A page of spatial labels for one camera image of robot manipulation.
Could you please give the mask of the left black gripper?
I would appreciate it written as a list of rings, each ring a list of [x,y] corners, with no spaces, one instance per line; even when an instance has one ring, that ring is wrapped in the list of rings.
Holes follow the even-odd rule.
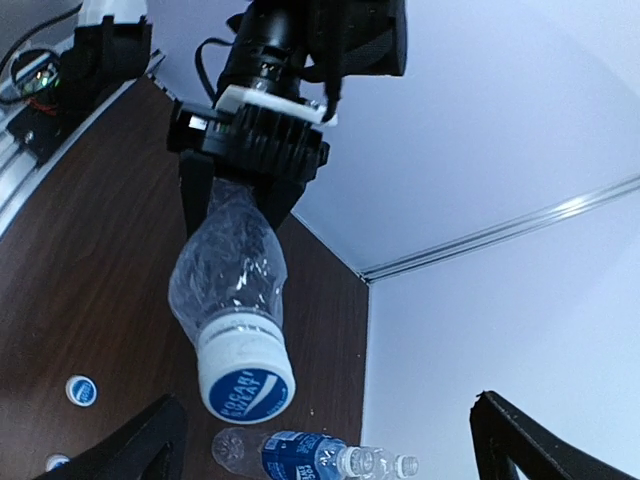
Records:
[[[330,146],[311,123],[265,107],[234,113],[176,101],[167,149],[179,155],[187,238],[207,217],[213,179],[253,186],[256,205],[273,230],[286,220],[325,166]]]

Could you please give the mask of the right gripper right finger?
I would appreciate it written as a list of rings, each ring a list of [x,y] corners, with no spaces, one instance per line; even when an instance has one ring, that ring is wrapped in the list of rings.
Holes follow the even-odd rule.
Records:
[[[629,474],[577,449],[494,391],[470,411],[479,477],[517,479],[628,479]]]

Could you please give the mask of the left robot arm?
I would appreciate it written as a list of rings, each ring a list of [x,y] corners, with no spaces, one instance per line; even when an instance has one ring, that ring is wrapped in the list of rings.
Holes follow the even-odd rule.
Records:
[[[227,26],[234,38],[220,76],[194,59],[208,103],[176,100],[169,121],[188,233],[218,178],[249,186],[278,228],[328,161],[321,129],[337,121],[344,79],[406,70],[402,1],[253,1]]]

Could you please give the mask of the blue label water bottle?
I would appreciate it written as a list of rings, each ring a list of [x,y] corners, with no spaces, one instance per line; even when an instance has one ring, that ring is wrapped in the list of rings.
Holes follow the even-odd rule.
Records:
[[[249,479],[412,479],[419,471],[415,456],[320,433],[226,428],[211,453],[228,472]]]

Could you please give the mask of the bottle white cap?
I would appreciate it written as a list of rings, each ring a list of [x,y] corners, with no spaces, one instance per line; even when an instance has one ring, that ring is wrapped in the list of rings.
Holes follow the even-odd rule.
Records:
[[[223,421],[268,421],[294,397],[283,334],[287,276],[252,189],[214,181],[206,218],[171,274],[168,301],[194,347],[203,404]]]

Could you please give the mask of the white Pocari cap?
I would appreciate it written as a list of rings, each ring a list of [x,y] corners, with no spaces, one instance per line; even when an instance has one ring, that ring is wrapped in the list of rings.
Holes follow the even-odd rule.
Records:
[[[50,472],[70,462],[70,458],[64,454],[55,453],[46,458],[45,471]]]
[[[98,398],[95,382],[84,375],[71,376],[65,384],[65,393],[72,404],[82,408],[92,406]]]

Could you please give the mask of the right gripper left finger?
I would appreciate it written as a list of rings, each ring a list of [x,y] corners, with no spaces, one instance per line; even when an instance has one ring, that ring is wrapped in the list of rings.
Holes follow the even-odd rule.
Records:
[[[180,479],[188,419],[165,394],[94,447],[40,475],[55,479]]]

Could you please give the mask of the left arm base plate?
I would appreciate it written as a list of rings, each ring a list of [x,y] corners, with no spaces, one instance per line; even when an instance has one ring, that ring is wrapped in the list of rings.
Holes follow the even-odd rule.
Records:
[[[10,69],[17,90],[1,98],[3,106],[24,103],[48,115],[67,116],[88,109],[108,87],[145,74],[152,25],[144,14],[132,23],[107,15],[97,25],[78,26],[73,46],[61,54],[49,48],[18,50],[34,34],[70,16],[67,12],[32,28],[2,58],[1,67]]]

